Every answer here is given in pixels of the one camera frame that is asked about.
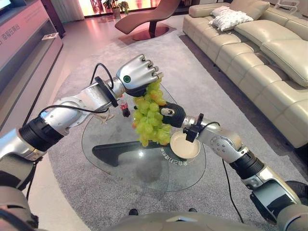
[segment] chair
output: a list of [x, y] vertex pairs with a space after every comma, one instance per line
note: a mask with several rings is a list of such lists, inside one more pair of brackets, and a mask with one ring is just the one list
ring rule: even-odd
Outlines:
[[181, 0], [161, 0], [158, 6], [148, 13], [135, 13], [122, 18], [115, 25], [115, 28], [124, 34], [129, 34], [141, 24], [150, 22], [149, 30], [142, 31], [133, 37], [134, 40], [146, 40], [163, 35], [169, 30], [169, 27], [158, 27], [159, 21], [169, 18], [177, 9]]
[[[285, 5], [282, 2], [289, 2], [294, 3], [293, 5]], [[287, 7], [290, 8], [289, 14], [294, 14], [297, 11], [297, 6], [299, 5], [299, 0], [278, 0], [278, 2], [275, 5], [275, 9], [278, 9], [279, 7]]]

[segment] grape bunch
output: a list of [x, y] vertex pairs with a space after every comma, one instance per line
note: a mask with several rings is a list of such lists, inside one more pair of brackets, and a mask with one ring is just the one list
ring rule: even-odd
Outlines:
[[159, 106], [166, 105], [163, 92], [159, 89], [160, 82], [161, 79], [151, 83], [146, 88], [144, 96], [134, 98], [138, 109], [133, 114], [133, 128], [139, 134], [139, 141], [143, 147], [148, 146], [149, 141], [161, 145], [170, 143], [171, 126], [162, 122], [163, 116], [159, 112]]

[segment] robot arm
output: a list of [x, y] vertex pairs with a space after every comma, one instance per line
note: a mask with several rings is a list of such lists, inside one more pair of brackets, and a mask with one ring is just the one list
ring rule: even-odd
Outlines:
[[12, 130], [0, 139], [0, 160], [10, 154], [35, 161], [68, 135], [71, 127], [80, 125], [92, 112], [104, 112], [110, 106], [117, 107], [117, 100], [126, 92], [131, 96], [145, 93], [147, 85], [163, 75], [152, 61], [141, 54], [124, 64], [111, 80], [104, 82], [96, 77], [96, 82], [79, 94], [58, 100], [53, 109], [42, 112], [19, 130]]
[[[186, 115], [183, 108], [176, 104], [169, 104], [161, 108], [164, 115], [163, 122], [169, 123], [174, 127], [183, 128], [186, 133], [186, 140], [193, 142], [198, 139], [203, 144], [210, 147], [215, 154], [220, 156], [227, 162], [241, 177], [241, 181], [245, 186], [252, 190], [251, 200], [262, 217], [270, 223], [276, 224], [280, 212], [288, 214], [292, 218], [279, 220], [279, 226], [287, 227], [295, 221], [302, 222], [307, 218], [306, 215], [299, 215], [296, 212], [301, 201], [296, 193], [278, 176], [268, 165], [260, 161], [242, 144], [240, 136], [229, 130], [222, 129], [218, 122], [213, 122], [203, 118], [200, 114], [198, 118]], [[294, 205], [293, 209], [287, 209], [290, 205]]]
[[[9, 180], [3, 183], [0, 179], [0, 192], [13, 195], [16, 190], [14, 188], [22, 190], [29, 182], [33, 161], [41, 158], [50, 147], [66, 136], [71, 127], [81, 124], [92, 113], [102, 113], [110, 106], [116, 107], [117, 100], [124, 92], [131, 96], [143, 95], [148, 84], [162, 77], [157, 71], [158, 68], [153, 67], [151, 61], [139, 55], [122, 66], [113, 81], [104, 82], [96, 77], [96, 82], [79, 94], [60, 99], [53, 109], [40, 113], [21, 129], [7, 133], [0, 139], [0, 172], [2, 179]], [[161, 113], [165, 115], [164, 123], [182, 127], [187, 140], [193, 141], [197, 137], [236, 170], [242, 182], [252, 190], [251, 198], [265, 219], [276, 222], [278, 214], [284, 212], [283, 217], [289, 218], [289, 224], [301, 220], [298, 218], [301, 215], [294, 214], [296, 210], [284, 209], [300, 205], [297, 195], [242, 144], [235, 132], [223, 130], [217, 122], [203, 118], [202, 114], [198, 118], [186, 116], [184, 110], [175, 104], [162, 108]], [[10, 200], [10, 204], [18, 204], [23, 211], [27, 211], [26, 202], [16, 198]], [[0, 207], [5, 206], [6, 201], [8, 198], [0, 200]]]

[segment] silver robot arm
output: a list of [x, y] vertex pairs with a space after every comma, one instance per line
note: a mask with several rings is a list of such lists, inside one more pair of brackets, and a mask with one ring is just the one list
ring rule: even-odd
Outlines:
[[184, 109], [176, 104], [161, 107], [160, 112], [164, 123], [183, 128], [186, 140], [199, 140], [236, 171], [243, 184], [252, 190], [250, 198], [267, 222], [277, 223], [283, 231], [293, 230], [292, 227], [296, 227], [294, 230], [308, 229], [308, 223], [305, 223], [308, 207], [301, 205], [290, 186], [242, 144], [237, 133], [223, 129], [218, 122], [205, 119], [203, 114], [198, 117], [186, 115]]
[[42, 112], [19, 130], [12, 130], [0, 139], [0, 160], [10, 154], [35, 161], [61, 138], [69, 129], [80, 125], [92, 112], [104, 112], [110, 106], [116, 107], [117, 100], [126, 92], [131, 96], [143, 95], [147, 85], [163, 75], [157, 73], [152, 61], [139, 55], [124, 64], [111, 80], [106, 82], [96, 77], [96, 82], [79, 94], [59, 99], [48, 112]]
[[[14, 129], [2, 137], [0, 194], [6, 196], [0, 197], [0, 217], [6, 221], [15, 220], [17, 224], [26, 221], [36, 228], [37, 221], [31, 215], [22, 193], [17, 190], [22, 190], [29, 182], [33, 162], [39, 160], [50, 147], [69, 133], [71, 127], [81, 124], [90, 114], [117, 106], [117, 100], [124, 92], [131, 96], [143, 95], [148, 84], [162, 77], [157, 71], [158, 68], [153, 67], [151, 61], [139, 55], [119, 69], [113, 78], [113, 88], [110, 87], [110, 80], [104, 82], [95, 78], [96, 83], [79, 94], [60, 99], [53, 109], [40, 113], [21, 129]], [[252, 190], [251, 199], [267, 221], [278, 220], [281, 230], [288, 231], [296, 230], [297, 225], [305, 225], [307, 207], [300, 205], [295, 192], [272, 169], [257, 159], [236, 133], [223, 130], [217, 122], [204, 119], [202, 114], [198, 118], [186, 116], [184, 110], [175, 104], [168, 104], [161, 109], [161, 113], [165, 115], [164, 123], [182, 127], [187, 133], [187, 140], [193, 141], [197, 137], [236, 170], [242, 182]]]
[[141, 54], [124, 64], [112, 80], [105, 82], [96, 77], [96, 82], [79, 94], [58, 100], [48, 107], [49, 111], [0, 138], [0, 230], [38, 227], [38, 219], [31, 214], [21, 190], [32, 179], [36, 161], [68, 135], [71, 127], [80, 125], [93, 113], [118, 106], [117, 100], [125, 92], [143, 95], [146, 87], [162, 76], [158, 67]]

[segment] red bottle label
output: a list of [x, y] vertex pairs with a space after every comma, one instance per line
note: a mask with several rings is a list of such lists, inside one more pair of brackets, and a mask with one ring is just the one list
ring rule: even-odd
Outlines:
[[121, 110], [124, 110], [124, 109], [127, 109], [128, 108], [128, 104], [123, 104], [123, 105], [120, 105], [120, 108]]

